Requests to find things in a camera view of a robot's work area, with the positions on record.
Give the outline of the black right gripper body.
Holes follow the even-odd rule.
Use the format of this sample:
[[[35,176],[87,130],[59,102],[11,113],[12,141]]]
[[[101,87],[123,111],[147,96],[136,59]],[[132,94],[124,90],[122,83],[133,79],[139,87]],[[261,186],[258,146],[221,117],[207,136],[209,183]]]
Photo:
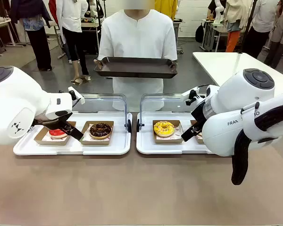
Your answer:
[[[202,101],[197,107],[191,112],[193,118],[197,121],[198,124],[203,125],[206,122],[206,118],[203,113],[203,106],[205,101]]]

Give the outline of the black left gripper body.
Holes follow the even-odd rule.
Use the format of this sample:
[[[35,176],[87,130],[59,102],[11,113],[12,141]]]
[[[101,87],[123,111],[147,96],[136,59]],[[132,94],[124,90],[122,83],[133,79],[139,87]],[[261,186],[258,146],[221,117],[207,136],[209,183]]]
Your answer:
[[[34,127],[36,125],[42,125],[49,129],[69,129],[71,125],[67,122],[67,120],[72,114],[73,113],[68,113],[49,121],[41,121],[34,119],[32,122],[32,126]]]

